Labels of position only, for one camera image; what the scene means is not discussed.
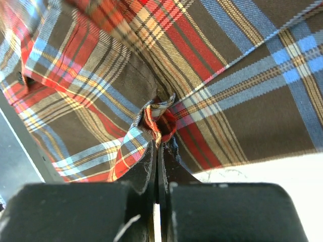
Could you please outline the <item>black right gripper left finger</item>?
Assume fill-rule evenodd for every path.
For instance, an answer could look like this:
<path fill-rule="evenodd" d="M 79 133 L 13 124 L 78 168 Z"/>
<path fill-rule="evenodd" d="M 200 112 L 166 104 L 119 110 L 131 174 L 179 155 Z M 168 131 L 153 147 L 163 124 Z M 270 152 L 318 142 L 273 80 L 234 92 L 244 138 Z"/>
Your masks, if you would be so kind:
<path fill-rule="evenodd" d="M 118 182 L 129 187 L 124 223 L 115 241 L 154 241 L 157 150 L 148 143 L 140 160 Z"/>

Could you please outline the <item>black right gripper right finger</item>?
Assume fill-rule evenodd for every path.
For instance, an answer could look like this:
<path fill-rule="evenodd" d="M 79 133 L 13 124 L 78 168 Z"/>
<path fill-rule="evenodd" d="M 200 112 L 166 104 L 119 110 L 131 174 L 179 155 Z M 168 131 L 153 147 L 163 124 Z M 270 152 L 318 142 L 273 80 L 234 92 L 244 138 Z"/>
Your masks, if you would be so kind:
<path fill-rule="evenodd" d="M 157 155 L 157 178 L 158 178 L 158 202 L 160 205 L 161 240 L 174 241 L 172 208 L 170 199 L 170 183 L 199 184 L 201 183 L 189 173 L 179 162 L 171 148 L 163 144 L 158 149 Z"/>

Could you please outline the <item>plaid long sleeve shirt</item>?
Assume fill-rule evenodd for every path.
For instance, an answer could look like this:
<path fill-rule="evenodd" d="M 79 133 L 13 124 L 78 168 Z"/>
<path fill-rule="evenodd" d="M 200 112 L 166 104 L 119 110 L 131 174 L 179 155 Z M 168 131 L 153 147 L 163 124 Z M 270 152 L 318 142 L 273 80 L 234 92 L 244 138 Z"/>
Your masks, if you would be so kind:
<path fill-rule="evenodd" d="M 1 1 L 1 91 L 68 182 L 322 151 L 322 1 Z"/>

